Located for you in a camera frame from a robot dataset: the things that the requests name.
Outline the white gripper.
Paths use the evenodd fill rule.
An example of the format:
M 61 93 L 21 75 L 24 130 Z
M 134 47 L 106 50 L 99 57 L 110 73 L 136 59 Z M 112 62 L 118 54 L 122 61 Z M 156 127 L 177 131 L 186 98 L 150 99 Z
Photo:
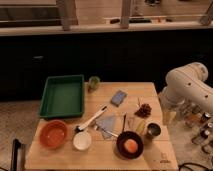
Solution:
M 181 102 L 173 102 L 166 97 L 161 97 L 160 104 L 163 112 L 163 124 L 168 126 L 176 116 L 177 110 L 181 106 Z

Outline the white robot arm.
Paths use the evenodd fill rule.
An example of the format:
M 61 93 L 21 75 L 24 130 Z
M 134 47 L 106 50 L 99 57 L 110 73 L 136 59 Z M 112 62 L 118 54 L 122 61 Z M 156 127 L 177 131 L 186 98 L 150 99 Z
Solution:
M 179 115 L 200 109 L 213 114 L 213 88 L 205 84 L 207 67 L 193 62 L 170 70 L 165 79 L 166 86 L 159 93 L 163 113 L 163 124 L 169 125 Z

